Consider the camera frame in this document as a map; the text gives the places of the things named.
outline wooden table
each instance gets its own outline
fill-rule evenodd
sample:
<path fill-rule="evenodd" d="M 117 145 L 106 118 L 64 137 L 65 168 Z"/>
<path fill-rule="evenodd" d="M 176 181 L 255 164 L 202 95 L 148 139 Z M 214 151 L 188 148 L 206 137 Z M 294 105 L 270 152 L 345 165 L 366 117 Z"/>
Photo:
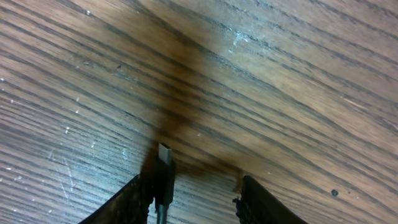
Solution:
<path fill-rule="evenodd" d="M 0 223 L 78 223 L 157 142 L 171 223 L 238 223 L 244 174 L 398 222 L 396 0 L 0 0 L 0 78 Z"/>

